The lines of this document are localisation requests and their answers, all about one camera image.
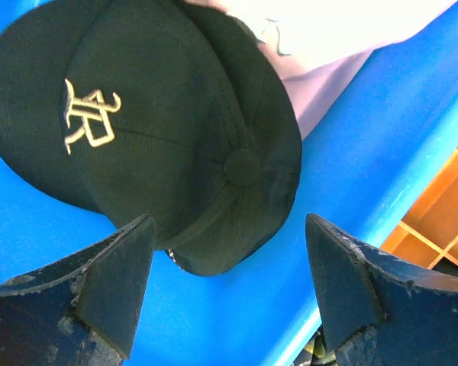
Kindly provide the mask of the blue plastic bin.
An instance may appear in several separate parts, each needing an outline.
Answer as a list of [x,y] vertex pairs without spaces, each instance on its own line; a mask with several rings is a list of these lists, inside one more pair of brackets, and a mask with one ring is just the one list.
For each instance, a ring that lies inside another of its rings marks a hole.
[[[292,213],[261,250],[213,278],[156,253],[124,365],[285,365],[320,322],[305,248],[317,213],[377,243],[458,140],[458,2],[410,40],[376,51],[303,142]],[[0,281],[113,232],[105,217],[39,193],[0,160]],[[66,303],[0,300],[0,365],[79,365],[98,353]]]

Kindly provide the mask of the pink cap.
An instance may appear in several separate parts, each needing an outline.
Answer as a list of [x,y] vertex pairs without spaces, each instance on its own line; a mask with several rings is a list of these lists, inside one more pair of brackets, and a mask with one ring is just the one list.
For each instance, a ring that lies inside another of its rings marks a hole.
[[196,1],[235,20],[282,80],[302,137],[329,111],[371,54],[404,42],[451,0]]

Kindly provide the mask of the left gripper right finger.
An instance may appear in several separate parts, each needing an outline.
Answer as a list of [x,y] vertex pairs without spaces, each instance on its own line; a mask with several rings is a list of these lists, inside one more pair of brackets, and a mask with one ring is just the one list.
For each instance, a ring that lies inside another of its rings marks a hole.
[[306,217],[327,349],[339,365],[458,365],[458,277]]

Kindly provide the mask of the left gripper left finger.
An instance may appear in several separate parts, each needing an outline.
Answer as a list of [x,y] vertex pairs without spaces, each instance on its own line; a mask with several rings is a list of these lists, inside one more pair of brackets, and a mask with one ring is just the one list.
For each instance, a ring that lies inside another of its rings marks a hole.
[[131,356],[156,241],[142,215],[0,284],[0,365],[121,365]]

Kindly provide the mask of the rolled dark green belt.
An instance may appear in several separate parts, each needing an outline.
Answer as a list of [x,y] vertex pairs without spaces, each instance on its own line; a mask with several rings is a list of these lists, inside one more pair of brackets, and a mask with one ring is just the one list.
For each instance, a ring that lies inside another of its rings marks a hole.
[[324,337],[318,330],[293,361],[294,366],[337,366],[336,356],[328,352],[324,345]]

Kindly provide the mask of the wooden compartment tray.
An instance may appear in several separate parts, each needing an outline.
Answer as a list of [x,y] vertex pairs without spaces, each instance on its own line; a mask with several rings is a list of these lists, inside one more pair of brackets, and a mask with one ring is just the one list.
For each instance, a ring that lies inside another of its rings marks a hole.
[[423,268],[458,276],[458,146],[381,249]]

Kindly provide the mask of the black cap gold letter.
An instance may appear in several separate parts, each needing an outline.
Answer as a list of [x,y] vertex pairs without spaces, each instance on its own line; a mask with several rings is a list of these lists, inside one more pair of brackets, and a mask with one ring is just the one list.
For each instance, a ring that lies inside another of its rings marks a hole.
[[51,1],[0,35],[0,156],[25,181],[219,275],[287,220],[292,104],[239,22],[183,1]]

